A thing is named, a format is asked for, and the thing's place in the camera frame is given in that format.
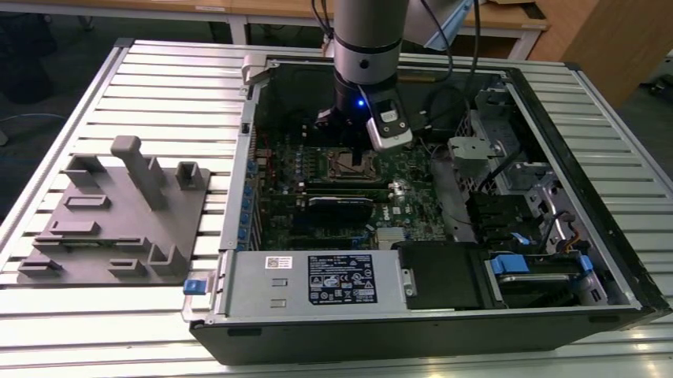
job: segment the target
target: metal frame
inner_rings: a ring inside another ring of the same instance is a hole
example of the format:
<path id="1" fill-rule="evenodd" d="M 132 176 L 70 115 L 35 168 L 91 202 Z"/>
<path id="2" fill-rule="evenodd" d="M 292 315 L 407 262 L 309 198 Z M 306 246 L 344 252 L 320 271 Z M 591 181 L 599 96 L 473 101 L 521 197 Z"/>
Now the metal frame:
<path id="1" fill-rule="evenodd" d="M 312 18 L 257 16 L 246 14 L 225 13 L 225 8 L 217 12 L 176 12 L 148 9 L 101 8 L 87 6 L 66 6 L 58 4 L 37 4 L 29 2 L 0 2 L 0 8 L 10 12 L 27 13 L 54 13 L 73 16 L 90 17 L 129 17 L 149 18 L 156 20 L 188 20 L 206 22 L 225 22 L 229 24 L 230 39 L 234 45 L 248 44 L 246 25 L 248 24 L 277 24 L 292 26 L 317 27 L 317 22 Z M 481 35 L 501 38 L 513 38 L 516 42 L 507 59 L 523 61 L 535 46 L 542 31 L 539 29 L 505 29 L 481 28 Z M 473 35 L 473 28 L 464 27 L 457 31 L 459 35 Z"/>
<path id="2" fill-rule="evenodd" d="M 189 335 L 180 316 L 185 297 L 178 287 L 13 290 L 10 285 L 11 281 L 15 282 L 17 263 L 30 251 L 30 232 L 39 231 L 42 220 L 47 219 L 47 213 L 59 199 L 58 191 L 66 186 L 59 175 L 46 174 L 49 169 L 59 167 L 50 161 L 65 157 L 67 151 L 94 153 L 109 147 L 104 140 L 77 139 L 77 135 L 106 139 L 113 132 L 129 130 L 130 123 L 120 123 L 126 120 L 118 114 L 114 123 L 93 128 L 93 124 L 82 119 L 83 113 L 89 114 L 86 119 L 93 122 L 108 117 L 105 109 L 122 113 L 132 108 L 152 116 L 153 112 L 161 115 L 157 109 L 177 111 L 168 101 L 184 104 L 192 101 L 189 106 L 197 106 L 200 110 L 188 116 L 181 114 L 178 120 L 166 119 L 173 121 L 172 124 L 133 124 L 132 129 L 148 136 L 153 132 L 154 139 L 173 141 L 166 144 L 156 142 L 154 146 L 144 143 L 153 154 L 160 155 L 161 166 L 172 162 L 169 152 L 181 149 L 192 154 L 201 167 L 212 168 L 214 172 L 190 271 L 206 273 L 216 268 L 221 263 L 217 261 L 218 233 L 232 155 L 225 150 L 212 150 L 220 142 L 205 143 L 205 139 L 234 139 L 232 130 L 237 127 L 229 121 L 218 120 L 214 126 L 212 116 L 205 115 L 220 112 L 232 117 L 240 111 L 244 99 L 237 97 L 237 88 L 242 84 L 240 74 L 233 79 L 232 72 L 240 72 L 242 56 L 320 56 L 320 51 L 313 49 L 152 41 L 136 41 L 130 49 L 114 51 L 116 55 L 108 58 L 66 124 L 66 128 L 75 128 L 70 130 L 71 138 L 63 134 L 58 136 L 49 151 L 55 156 L 46 156 L 39 165 L 42 174 L 31 178 L 11 210 L 17 225 L 7 227 L 5 222 L 0 233 L 3 245 L 0 260 L 10 258 L 0 273 L 0 285 L 6 288 L 0 290 L 0 302 L 5 304 L 0 310 L 0 348 L 3 352 L 0 354 L 0 370 L 9 369 L 5 375 L 236 376 L 272 373 L 277 376 L 340 376 L 347 373 L 355 376 L 420 377 L 459 372 L 467 378 L 488 373 L 507 378 L 537 377 L 542 372 L 544 376 L 556 378 L 603 376 L 615 370 L 627 376 L 673 374 L 673 360 L 668 359 L 673 357 L 673 316 L 644 327 L 596 334 L 551 352 L 230 367 L 217 364 Z M 424 62 L 441 65 L 444 60 L 441 56 L 401 55 L 403 64 Z M 468 63 L 468 59 L 456 58 L 456 65 Z M 495 59 L 479 59 L 479 64 L 513 66 L 521 70 L 611 216 L 624 230 L 651 279 L 666 300 L 673 303 L 673 197 L 667 186 L 656 179 L 658 166 L 620 134 L 618 117 L 612 119 L 603 115 L 594 99 L 598 96 L 595 90 L 580 84 L 563 64 Z M 102 85 L 106 79 L 113 81 L 113 86 Z M 120 98 L 118 94 L 130 97 Z M 196 101 L 200 98 L 208 98 L 208 101 Z M 108 157 L 102 160 L 106 164 L 112 162 Z M 188 299 L 194 313 L 202 313 L 210 307 L 208 295 Z"/>

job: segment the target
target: warning label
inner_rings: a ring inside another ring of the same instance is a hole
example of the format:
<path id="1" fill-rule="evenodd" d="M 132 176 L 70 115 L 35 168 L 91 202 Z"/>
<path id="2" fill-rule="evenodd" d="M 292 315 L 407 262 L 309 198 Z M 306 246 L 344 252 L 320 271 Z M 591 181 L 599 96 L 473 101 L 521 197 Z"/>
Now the warning label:
<path id="1" fill-rule="evenodd" d="M 376 303 L 371 254 L 308 256 L 308 300 L 313 305 Z"/>

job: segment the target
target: black cable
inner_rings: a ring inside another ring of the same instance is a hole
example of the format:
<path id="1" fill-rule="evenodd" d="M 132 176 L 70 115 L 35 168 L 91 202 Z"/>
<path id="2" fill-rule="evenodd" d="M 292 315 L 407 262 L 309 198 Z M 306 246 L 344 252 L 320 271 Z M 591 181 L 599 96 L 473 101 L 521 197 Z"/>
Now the black cable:
<path id="1" fill-rule="evenodd" d="M 513 152 L 511 152 L 507 155 L 507 157 L 504 157 L 504 159 L 500 162 L 500 165 L 487 174 L 485 178 L 483 179 L 481 183 L 476 188 L 476 191 L 481 191 L 485 184 L 496 177 L 496 175 L 500 174 L 500 172 L 513 162 L 513 160 L 517 158 L 517 155 L 520 155 L 521 152 L 523 152 L 523 146 L 519 146 L 517 149 Z"/>
<path id="2" fill-rule="evenodd" d="M 433 12 L 429 9 L 428 4 L 425 3 L 424 0 L 419 0 L 419 1 L 420 1 L 420 4 L 423 5 L 425 12 L 428 13 L 429 19 L 432 20 L 433 27 L 437 29 L 437 34 L 441 37 L 443 45 L 445 46 L 445 55 L 448 58 L 448 69 L 447 69 L 447 72 L 445 72 L 445 75 L 443 76 L 443 78 L 440 80 L 436 80 L 436 81 L 445 81 L 448 79 L 448 77 L 451 77 L 451 73 L 452 73 L 451 46 L 448 45 L 448 40 L 445 38 L 445 35 L 443 34 L 441 25 L 439 24 L 437 18 L 433 16 Z"/>
<path id="3" fill-rule="evenodd" d="M 319 14 L 317 14 L 317 10 L 314 8 L 314 0 L 310 0 L 310 10 L 313 11 L 313 17 L 314 17 L 314 20 L 317 21 L 319 28 L 323 29 L 323 33 L 325 35 L 331 35 L 331 31 L 327 29 L 327 25 L 324 24 L 323 19 L 320 18 Z"/>
<path id="4" fill-rule="evenodd" d="M 425 0 L 419 0 L 419 1 L 420 1 L 420 4 L 423 5 L 423 8 L 428 12 L 428 16 L 432 19 L 432 23 L 433 23 L 433 25 L 435 25 L 435 27 L 437 29 L 437 33 L 441 36 L 443 44 L 445 46 L 445 52 L 447 52 L 447 58 L 448 58 L 448 69 L 447 69 L 445 76 L 440 80 L 437 80 L 437 81 L 444 81 L 444 80 L 447 80 L 451 77 L 451 73 L 452 73 L 452 55 L 451 55 L 451 50 L 449 50 L 449 46 L 448 46 L 448 40 L 445 38 L 445 35 L 443 34 L 441 26 L 439 25 L 437 19 L 433 16 L 432 10 L 429 9 L 429 6 L 425 3 Z M 428 118 L 428 123 L 431 123 L 440 116 L 443 116 L 443 114 L 445 114 L 448 111 L 451 111 L 448 109 L 448 110 L 440 112 L 435 117 L 432 117 L 432 104 L 433 104 L 433 101 L 435 101 L 439 93 L 443 90 L 445 90 L 445 89 L 455 90 L 459 93 L 459 95 L 461 96 L 461 99 L 464 101 L 467 111 L 469 109 L 469 103 L 468 103 L 468 100 L 467 100 L 467 97 L 465 97 L 465 93 L 467 93 L 468 88 L 472 85 L 473 74 L 475 74 L 475 71 L 476 71 L 477 51 L 479 51 L 479 39 L 480 39 L 480 35 L 481 35 L 481 18 L 480 18 L 480 13 L 479 13 L 479 1 L 477 0 L 473 0 L 473 24 L 475 24 L 473 25 L 475 28 L 473 28 L 472 64 L 469 66 L 469 71 L 468 71 L 468 74 L 467 74 L 467 79 L 464 81 L 464 88 L 460 91 L 449 83 L 445 83 L 444 85 L 441 85 L 440 87 L 433 88 L 428 92 L 428 94 L 425 95 L 425 98 L 423 100 L 423 111 L 425 112 L 425 117 Z"/>
<path id="5" fill-rule="evenodd" d="M 472 52 L 472 64 L 469 65 L 469 73 L 467 74 L 467 80 L 464 80 L 464 88 L 461 89 L 464 93 L 469 90 L 473 80 L 473 73 L 476 71 L 476 63 L 479 59 L 479 37 L 481 36 L 481 15 L 479 14 L 479 1 L 473 2 L 473 52 Z"/>
<path id="6" fill-rule="evenodd" d="M 327 16 L 327 0 L 321 0 L 321 3 L 323 3 L 323 12 L 324 12 L 324 25 L 327 26 L 327 30 L 331 34 L 332 32 L 332 27 L 331 25 L 328 24 L 328 16 Z"/>
<path id="7" fill-rule="evenodd" d="M 554 229 L 554 223 L 556 223 L 556 219 L 567 213 L 564 210 L 558 210 L 554 215 L 551 216 L 551 220 L 548 222 L 548 225 L 546 227 L 544 235 L 542 239 L 539 240 L 539 247 L 536 248 L 536 254 L 544 254 L 544 250 L 547 249 L 547 240 L 548 240 L 548 235 L 551 234 L 551 230 Z"/>

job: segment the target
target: blue latch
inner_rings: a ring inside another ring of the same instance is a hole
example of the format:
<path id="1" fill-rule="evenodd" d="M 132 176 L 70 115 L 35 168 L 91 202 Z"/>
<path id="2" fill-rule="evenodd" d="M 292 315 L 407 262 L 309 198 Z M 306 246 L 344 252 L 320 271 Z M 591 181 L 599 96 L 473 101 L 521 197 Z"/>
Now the blue latch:
<path id="1" fill-rule="evenodd" d="M 205 280 L 185 280 L 181 292 L 184 295 L 205 295 Z"/>
<path id="2" fill-rule="evenodd" d="M 491 260 L 492 273 L 528 273 L 525 259 L 520 254 L 500 254 Z"/>
<path id="3" fill-rule="evenodd" d="M 579 265 L 584 272 L 590 272 L 592 270 L 591 259 L 588 256 L 582 255 L 579 257 Z"/>
<path id="4" fill-rule="evenodd" d="M 523 246 L 529 246 L 529 240 L 525 239 L 525 237 L 523 237 L 521 234 L 519 234 L 517 232 L 511 232 L 513 238 L 516 238 L 517 242 L 523 245 Z"/>

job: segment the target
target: metal slat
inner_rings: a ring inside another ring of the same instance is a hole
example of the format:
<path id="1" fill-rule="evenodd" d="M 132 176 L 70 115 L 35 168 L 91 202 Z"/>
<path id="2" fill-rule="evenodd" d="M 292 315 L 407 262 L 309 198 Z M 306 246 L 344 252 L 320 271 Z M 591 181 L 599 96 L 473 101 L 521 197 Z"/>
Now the metal slat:
<path id="1" fill-rule="evenodd" d="M 563 138 L 619 139 L 619 134 L 611 128 L 587 128 L 582 126 L 556 126 Z"/>
<path id="2" fill-rule="evenodd" d="M 578 83 L 571 84 L 552 84 L 552 83 L 529 83 L 532 90 L 535 91 L 535 96 L 548 93 L 563 93 L 572 95 L 586 95 L 586 92 L 580 88 Z"/>
<path id="3" fill-rule="evenodd" d="M 555 126 L 599 126 L 610 127 L 610 121 L 604 117 L 578 116 L 571 114 L 550 114 L 548 117 Z"/>
<path id="4" fill-rule="evenodd" d="M 640 159 L 628 152 L 594 152 L 594 151 L 572 151 L 576 162 L 583 167 L 588 165 L 619 165 L 619 166 L 640 166 Z"/>
<path id="5" fill-rule="evenodd" d="M 188 87 L 238 89 L 242 81 L 225 77 L 180 77 L 150 75 L 114 75 L 112 85 L 133 85 L 141 87 Z"/>
<path id="6" fill-rule="evenodd" d="M 588 165 L 583 171 L 588 180 L 651 180 L 651 174 L 642 167 Z"/>
<path id="7" fill-rule="evenodd" d="M 240 126 L 238 114 L 110 112 L 96 110 L 86 120 L 89 123 L 97 124 Z"/>
<path id="8" fill-rule="evenodd" d="M 140 63 L 142 65 L 184 65 L 186 67 L 222 67 L 240 69 L 242 59 L 230 57 L 173 57 L 170 55 L 128 54 L 124 63 Z"/>
<path id="9" fill-rule="evenodd" d="M 96 109 L 100 110 L 141 110 L 161 112 L 202 112 L 237 113 L 242 110 L 242 103 L 224 100 L 158 100 L 144 98 L 101 98 Z"/>
<path id="10" fill-rule="evenodd" d="M 615 215 L 614 220 L 623 232 L 668 231 L 673 232 L 673 215 Z"/>
<path id="11" fill-rule="evenodd" d="M 611 214 L 673 214 L 673 205 L 670 203 L 663 205 L 607 205 L 607 209 Z"/>
<path id="12" fill-rule="evenodd" d="M 591 181 L 600 197 L 664 197 L 660 185 L 651 182 Z"/>
<path id="13" fill-rule="evenodd" d="M 220 67 L 185 67 L 180 65 L 133 65 L 132 63 L 122 64 L 116 70 L 116 73 L 125 73 L 126 75 L 240 78 L 240 69 L 222 69 Z"/>
<path id="14" fill-rule="evenodd" d="M 152 88 L 130 85 L 108 87 L 105 97 L 244 101 L 234 89 Z"/>
<path id="15" fill-rule="evenodd" d="M 77 140 L 71 147 L 74 154 L 102 154 L 109 151 L 112 140 Z M 234 151 L 234 143 L 189 143 L 189 142 L 156 142 L 144 141 L 141 143 L 140 152 L 148 156 L 174 156 L 176 153 L 184 152 L 189 156 L 232 156 Z"/>
<path id="16" fill-rule="evenodd" d="M 560 104 L 558 102 L 542 102 L 546 112 L 552 114 L 579 114 L 579 115 L 600 115 L 600 110 L 595 105 L 583 104 Z"/>
<path id="17" fill-rule="evenodd" d="M 620 140 L 614 139 L 578 139 L 564 138 L 566 144 L 572 153 L 575 151 L 615 151 L 630 152 L 630 148 Z"/>
<path id="18" fill-rule="evenodd" d="M 544 103 L 564 103 L 564 104 L 591 104 L 591 98 L 583 93 L 583 91 L 578 91 L 575 93 L 554 93 L 554 92 L 535 92 L 535 96 Z"/>
<path id="19" fill-rule="evenodd" d="M 529 83 L 556 83 L 556 84 L 574 84 L 576 80 L 570 75 L 544 75 L 540 73 L 523 73 L 525 80 Z"/>
<path id="20" fill-rule="evenodd" d="M 79 138 L 113 139 L 117 135 L 134 135 L 142 141 L 229 141 L 234 142 L 238 129 L 228 128 L 172 128 L 164 126 L 136 126 L 120 124 L 87 124 L 81 127 Z"/>
<path id="21" fill-rule="evenodd" d="M 673 251 L 673 233 L 624 232 L 624 235 L 630 246 L 638 253 L 654 250 Z"/>
<path id="22" fill-rule="evenodd" d="M 190 341 L 178 313 L 5 319 L 0 348 Z"/>
<path id="23" fill-rule="evenodd" d="M 650 276 L 663 296 L 673 296 L 673 273 L 651 273 Z"/>

